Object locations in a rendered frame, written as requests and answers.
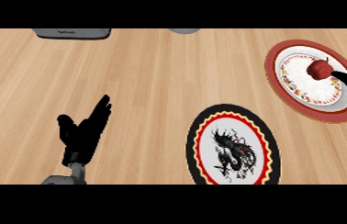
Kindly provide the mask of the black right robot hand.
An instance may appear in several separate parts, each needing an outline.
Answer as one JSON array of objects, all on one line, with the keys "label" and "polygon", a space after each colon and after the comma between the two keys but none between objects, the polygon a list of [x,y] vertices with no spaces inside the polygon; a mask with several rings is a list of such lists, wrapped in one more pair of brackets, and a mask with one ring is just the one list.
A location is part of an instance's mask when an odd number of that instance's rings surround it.
[{"label": "black right robot hand", "polygon": [[330,75],[336,77],[342,82],[347,82],[347,73],[342,73],[339,71],[332,71]]}]

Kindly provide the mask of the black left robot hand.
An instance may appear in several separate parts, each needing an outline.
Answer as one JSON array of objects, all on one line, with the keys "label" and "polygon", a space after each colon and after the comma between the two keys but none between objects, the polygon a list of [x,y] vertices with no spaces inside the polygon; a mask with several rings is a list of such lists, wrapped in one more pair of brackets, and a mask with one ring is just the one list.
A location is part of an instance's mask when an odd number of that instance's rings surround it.
[{"label": "black left robot hand", "polygon": [[85,165],[91,161],[110,115],[109,96],[103,95],[90,116],[75,125],[68,115],[57,116],[59,139],[65,144],[62,164]]}]

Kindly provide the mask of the red bell pepper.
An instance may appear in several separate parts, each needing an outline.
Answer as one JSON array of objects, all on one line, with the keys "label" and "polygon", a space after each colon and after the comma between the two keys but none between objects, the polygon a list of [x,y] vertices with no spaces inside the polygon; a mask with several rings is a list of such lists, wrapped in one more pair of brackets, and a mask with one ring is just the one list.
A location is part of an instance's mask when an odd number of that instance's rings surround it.
[{"label": "red bell pepper", "polygon": [[316,60],[307,66],[305,72],[314,80],[326,79],[330,76],[333,68],[328,63],[328,60]]}]

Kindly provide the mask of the red rimmed white plate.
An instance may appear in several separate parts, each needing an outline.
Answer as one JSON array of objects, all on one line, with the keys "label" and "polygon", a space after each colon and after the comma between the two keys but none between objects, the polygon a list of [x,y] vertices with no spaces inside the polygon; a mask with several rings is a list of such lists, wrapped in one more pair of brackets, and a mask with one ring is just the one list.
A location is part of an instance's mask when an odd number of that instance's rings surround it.
[{"label": "red rimmed white plate", "polygon": [[279,42],[265,57],[268,83],[282,101],[305,117],[347,122],[347,85],[332,76],[313,79],[305,69],[314,61],[347,73],[347,59],[322,44],[302,39]]}]

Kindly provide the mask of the black rimmed dragon plate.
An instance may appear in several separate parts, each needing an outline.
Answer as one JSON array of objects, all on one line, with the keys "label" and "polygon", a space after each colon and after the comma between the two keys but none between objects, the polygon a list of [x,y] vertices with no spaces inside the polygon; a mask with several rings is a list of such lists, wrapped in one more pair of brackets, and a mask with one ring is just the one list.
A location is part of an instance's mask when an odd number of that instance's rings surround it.
[{"label": "black rimmed dragon plate", "polygon": [[273,133],[243,107],[209,106],[190,124],[186,158],[198,185],[276,185],[280,157]]}]

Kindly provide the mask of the grey flat appliance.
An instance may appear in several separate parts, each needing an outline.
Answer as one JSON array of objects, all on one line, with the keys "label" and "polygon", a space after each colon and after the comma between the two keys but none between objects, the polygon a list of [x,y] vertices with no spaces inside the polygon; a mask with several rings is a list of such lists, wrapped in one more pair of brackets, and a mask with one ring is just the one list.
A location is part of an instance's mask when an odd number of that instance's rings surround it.
[{"label": "grey flat appliance", "polygon": [[109,28],[34,28],[43,39],[106,39]]}]

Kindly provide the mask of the grey round object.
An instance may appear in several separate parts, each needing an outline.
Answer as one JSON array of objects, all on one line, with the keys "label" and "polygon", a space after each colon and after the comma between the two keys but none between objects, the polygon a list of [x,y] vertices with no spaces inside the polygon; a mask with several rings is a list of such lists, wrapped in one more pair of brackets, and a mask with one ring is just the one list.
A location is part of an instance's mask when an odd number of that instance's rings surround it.
[{"label": "grey round object", "polygon": [[187,35],[199,31],[199,28],[170,28],[170,31],[177,34]]}]

